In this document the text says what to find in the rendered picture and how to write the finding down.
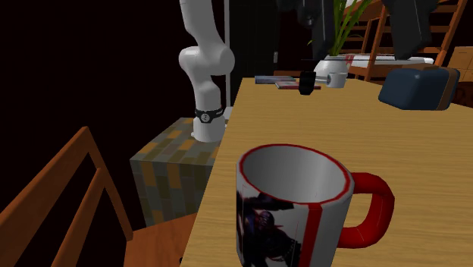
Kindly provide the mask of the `brown wooden chair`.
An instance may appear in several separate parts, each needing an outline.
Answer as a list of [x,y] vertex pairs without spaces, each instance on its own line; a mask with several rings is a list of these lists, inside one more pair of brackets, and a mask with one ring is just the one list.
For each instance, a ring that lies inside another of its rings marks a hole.
[[88,127],[81,127],[0,212],[0,267],[14,267],[86,156],[95,174],[51,267],[75,267],[96,208],[107,193],[126,237],[124,267],[183,267],[194,214],[134,231]]

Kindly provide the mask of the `wooden table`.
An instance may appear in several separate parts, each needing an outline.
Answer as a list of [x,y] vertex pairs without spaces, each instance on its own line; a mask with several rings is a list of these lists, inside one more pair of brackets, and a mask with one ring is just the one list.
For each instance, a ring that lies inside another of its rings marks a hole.
[[247,150],[291,143],[350,171],[382,177],[395,196],[384,237],[339,249],[333,267],[473,267],[473,108],[404,111],[380,87],[349,80],[308,96],[242,81],[182,267],[241,267],[236,250],[236,163]]

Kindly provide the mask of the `black cup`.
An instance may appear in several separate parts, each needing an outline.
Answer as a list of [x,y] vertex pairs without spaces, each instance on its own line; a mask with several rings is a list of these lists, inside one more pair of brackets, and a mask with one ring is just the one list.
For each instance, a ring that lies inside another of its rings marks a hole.
[[299,75],[299,93],[304,96],[310,95],[315,88],[315,79],[314,71],[302,71]]

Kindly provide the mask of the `light wooden box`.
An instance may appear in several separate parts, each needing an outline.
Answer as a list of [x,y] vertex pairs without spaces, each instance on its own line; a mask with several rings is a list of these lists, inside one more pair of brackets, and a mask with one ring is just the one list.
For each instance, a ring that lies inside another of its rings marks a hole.
[[473,46],[455,47],[448,67],[460,72],[460,81],[473,82]]

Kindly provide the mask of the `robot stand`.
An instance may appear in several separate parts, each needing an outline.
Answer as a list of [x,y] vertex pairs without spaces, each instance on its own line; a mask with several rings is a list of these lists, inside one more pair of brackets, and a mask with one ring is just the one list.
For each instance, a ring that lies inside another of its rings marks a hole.
[[199,210],[221,143],[192,132],[193,119],[180,118],[130,159],[148,227]]

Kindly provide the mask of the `white upright pole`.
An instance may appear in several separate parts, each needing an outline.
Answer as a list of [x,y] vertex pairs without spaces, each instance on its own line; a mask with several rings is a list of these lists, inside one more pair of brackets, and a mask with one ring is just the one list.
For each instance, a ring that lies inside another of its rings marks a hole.
[[[224,41],[227,47],[230,47],[230,0],[224,0]],[[231,85],[230,85],[230,73],[229,71],[225,75],[225,86],[226,86],[226,108],[224,110],[224,117],[226,120],[230,119],[230,115],[233,109],[231,105]]]

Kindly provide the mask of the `green plant in white pot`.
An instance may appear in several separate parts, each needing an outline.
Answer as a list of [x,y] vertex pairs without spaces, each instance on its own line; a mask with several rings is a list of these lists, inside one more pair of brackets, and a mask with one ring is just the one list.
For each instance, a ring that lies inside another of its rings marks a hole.
[[315,18],[311,18],[312,57],[317,63],[314,72],[322,79],[329,73],[346,74],[346,59],[339,56],[343,44],[348,38],[361,39],[360,35],[351,35],[351,30],[359,22],[365,9],[372,0],[353,0],[345,14],[347,0],[315,0]]

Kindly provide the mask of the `blue rounded box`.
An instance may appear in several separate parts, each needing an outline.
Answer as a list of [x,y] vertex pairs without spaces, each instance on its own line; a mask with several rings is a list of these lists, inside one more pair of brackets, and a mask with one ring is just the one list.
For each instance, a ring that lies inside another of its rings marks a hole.
[[459,78],[455,68],[398,68],[387,75],[378,100],[402,110],[443,111],[453,100]]

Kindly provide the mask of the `grey blue book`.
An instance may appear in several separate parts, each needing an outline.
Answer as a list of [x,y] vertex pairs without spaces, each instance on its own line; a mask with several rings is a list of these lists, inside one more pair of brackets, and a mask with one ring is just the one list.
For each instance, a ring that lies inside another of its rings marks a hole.
[[294,77],[291,76],[268,76],[268,75],[258,75],[255,76],[255,84],[275,84],[279,81],[296,81]]

